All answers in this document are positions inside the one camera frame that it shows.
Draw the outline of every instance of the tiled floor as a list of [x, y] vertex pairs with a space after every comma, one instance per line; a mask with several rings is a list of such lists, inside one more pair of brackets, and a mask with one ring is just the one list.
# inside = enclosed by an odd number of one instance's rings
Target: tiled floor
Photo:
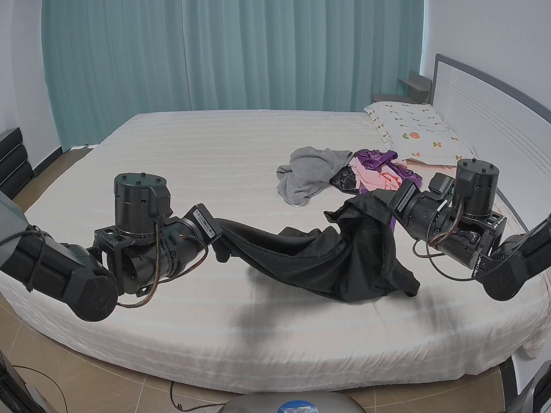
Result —
[[[15, 202], [27, 210], [49, 185], [90, 149], [73, 150], [61, 156], [33, 179]], [[52, 377], [67, 398], [69, 413], [173, 413], [170, 382], [134, 372], [74, 352], [28, 327], [0, 295], [0, 349], [14, 365], [35, 368]], [[62, 397], [47, 378], [20, 370], [23, 379], [36, 386], [59, 410]], [[223, 403], [232, 393], [176, 384], [176, 404], [184, 409]], [[369, 413], [499, 413], [504, 411], [503, 389], [498, 367], [478, 376], [465, 375], [457, 381], [416, 385], [392, 385], [344, 390]], [[220, 407], [197, 410], [218, 412]]]

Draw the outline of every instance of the pillow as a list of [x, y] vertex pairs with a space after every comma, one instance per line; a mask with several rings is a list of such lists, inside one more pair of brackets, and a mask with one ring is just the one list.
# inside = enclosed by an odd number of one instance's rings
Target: pillow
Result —
[[455, 134], [430, 104], [376, 102], [364, 109], [389, 150], [402, 160], [427, 165], [457, 165], [476, 157], [473, 148]]

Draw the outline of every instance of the purple garment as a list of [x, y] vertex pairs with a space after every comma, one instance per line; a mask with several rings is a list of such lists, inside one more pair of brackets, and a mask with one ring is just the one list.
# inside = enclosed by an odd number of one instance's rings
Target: purple garment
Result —
[[[398, 159], [398, 154], [395, 151], [389, 150], [386, 153], [381, 153], [378, 150], [360, 150], [357, 152], [355, 157], [358, 158], [358, 161], [367, 169], [373, 171], [381, 171], [382, 165], [387, 165], [390, 169], [393, 169], [394, 172], [399, 175], [403, 181], [410, 179], [417, 185], [417, 188], [421, 188], [421, 182], [423, 178], [417, 173], [414, 173], [411, 170], [405, 169], [401, 166], [394, 165], [392, 161]], [[359, 194], [367, 193], [367, 189], [360, 184]], [[392, 222], [390, 223], [392, 232], [396, 227], [396, 219], [393, 217]]]

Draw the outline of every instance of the curtain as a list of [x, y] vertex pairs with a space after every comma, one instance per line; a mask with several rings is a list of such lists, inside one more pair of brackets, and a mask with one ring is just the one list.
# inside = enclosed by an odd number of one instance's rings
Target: curtain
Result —
[[42, 53], [64, 151], [136, 114], [191, 108], [182, 0], [42, 0]]
[[361, 111], [419, 71], [423, 0], [43, 0], [63, 149], [135, 114]]

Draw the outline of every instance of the white headboard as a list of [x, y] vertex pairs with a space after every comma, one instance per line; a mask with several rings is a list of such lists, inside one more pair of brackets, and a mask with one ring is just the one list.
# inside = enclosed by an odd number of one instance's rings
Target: white headboard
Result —
[[438, 54], [430, 103], [500, 170], [499, 195], [532, 229], [551, 210], [551, 111], [496, 78]]

